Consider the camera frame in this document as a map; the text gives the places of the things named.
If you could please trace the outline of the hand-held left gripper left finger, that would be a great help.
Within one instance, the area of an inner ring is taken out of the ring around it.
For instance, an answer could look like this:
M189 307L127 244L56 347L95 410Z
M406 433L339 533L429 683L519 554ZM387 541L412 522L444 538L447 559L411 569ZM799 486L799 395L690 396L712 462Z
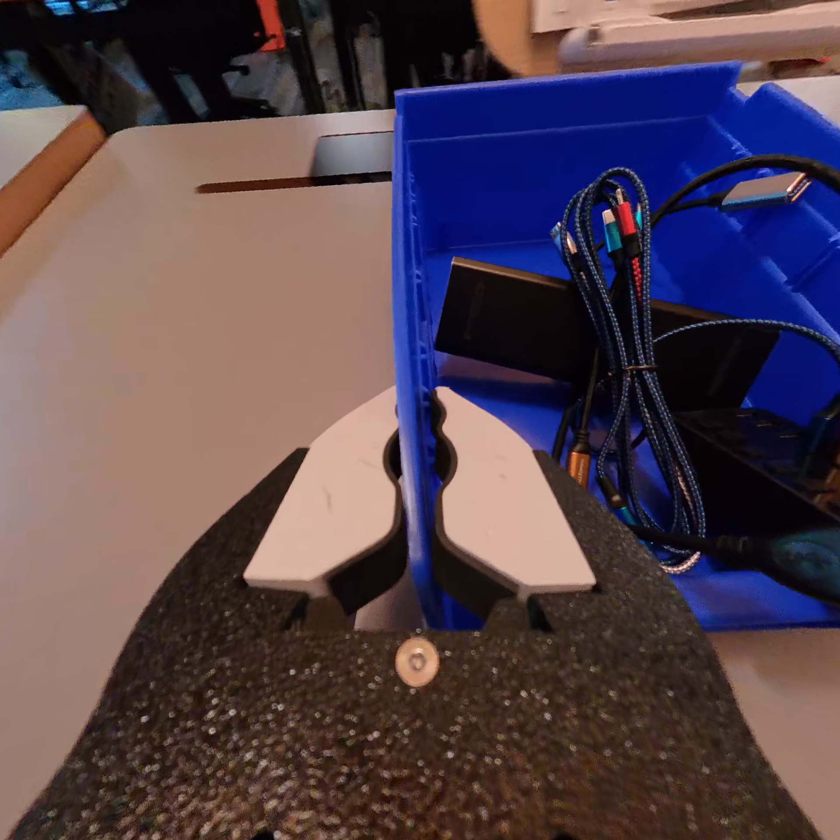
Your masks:
M253 588L331 598L357 613L407 565L402 464L391 386L310 445L245 573Z

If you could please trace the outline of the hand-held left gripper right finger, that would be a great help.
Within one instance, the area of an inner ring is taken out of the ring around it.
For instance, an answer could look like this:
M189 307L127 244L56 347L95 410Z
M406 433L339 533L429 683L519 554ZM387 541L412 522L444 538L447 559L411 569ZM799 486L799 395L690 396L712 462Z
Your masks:
M431 565L440 588L482 622L500 601L594 590L539 452L446 386L430 403L439 480Z

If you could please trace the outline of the black USB hub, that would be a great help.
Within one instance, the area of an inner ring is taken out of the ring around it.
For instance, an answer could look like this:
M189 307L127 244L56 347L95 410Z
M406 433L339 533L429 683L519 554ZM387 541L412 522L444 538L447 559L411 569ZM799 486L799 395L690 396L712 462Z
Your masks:
M724 325L722 315L652 302L659 383L673 412L739 407L780 331ZM435 349L571 384L594 353L592 320L570 281L454 257Z

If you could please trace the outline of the blue plastic bin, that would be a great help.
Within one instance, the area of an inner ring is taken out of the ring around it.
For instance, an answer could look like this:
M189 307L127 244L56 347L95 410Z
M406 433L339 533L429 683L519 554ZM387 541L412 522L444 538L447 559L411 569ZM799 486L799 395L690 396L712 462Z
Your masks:
M652 208L699 175L754 154L838 167L838 125L775 85L751 96L734 65L543 77L402 91L396 100L393 296L397 408L410 488L409 561L433 628L476 618L434 582L438 480L429 394L446 385L550 450L580 376L531 374L435 348L453 258L549 277L550 239L572 196L622 166ZM654 232L652 293L732 318L802 324L838 341L838 196L792 206L690 209Z

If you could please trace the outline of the white desk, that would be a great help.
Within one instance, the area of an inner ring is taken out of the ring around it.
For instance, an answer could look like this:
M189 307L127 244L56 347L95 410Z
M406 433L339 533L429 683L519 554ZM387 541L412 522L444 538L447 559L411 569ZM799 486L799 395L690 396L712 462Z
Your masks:
M386 183L314 118L115 134L2 258L2 836L818 838L676 588L556 479L606 594L312 632L241 575L301 454L396 379Z

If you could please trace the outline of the black multiport hub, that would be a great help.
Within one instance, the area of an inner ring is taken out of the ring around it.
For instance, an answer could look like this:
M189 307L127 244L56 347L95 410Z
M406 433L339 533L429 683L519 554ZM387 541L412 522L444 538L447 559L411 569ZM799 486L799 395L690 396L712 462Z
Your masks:
M772 536L838 526L838 492L802 471L803 427L747 407L678 413L675 422L709 533Z

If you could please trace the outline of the wood-edged white table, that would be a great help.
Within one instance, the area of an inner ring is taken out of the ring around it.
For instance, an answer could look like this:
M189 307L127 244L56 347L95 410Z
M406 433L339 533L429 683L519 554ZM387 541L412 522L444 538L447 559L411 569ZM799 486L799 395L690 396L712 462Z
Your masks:
M1 254L4 255L104 145L83 106L1 112Z

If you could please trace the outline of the tan rounded object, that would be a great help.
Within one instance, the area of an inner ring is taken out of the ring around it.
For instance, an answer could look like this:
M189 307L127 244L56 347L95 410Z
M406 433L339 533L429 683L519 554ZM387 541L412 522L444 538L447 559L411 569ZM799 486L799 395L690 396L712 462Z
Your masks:
M472 8L482 42L513 77L560 74L559 46L565 32L534 34L530 1L473 1Z

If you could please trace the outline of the pale blurred object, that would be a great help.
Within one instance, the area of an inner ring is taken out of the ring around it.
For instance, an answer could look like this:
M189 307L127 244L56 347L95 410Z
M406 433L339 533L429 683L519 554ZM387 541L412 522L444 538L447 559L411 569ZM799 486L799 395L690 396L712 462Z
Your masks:
M656 67L728 60L819 60L838 54L838 2L763 14L644 16L576 28L561 39L567 67Z

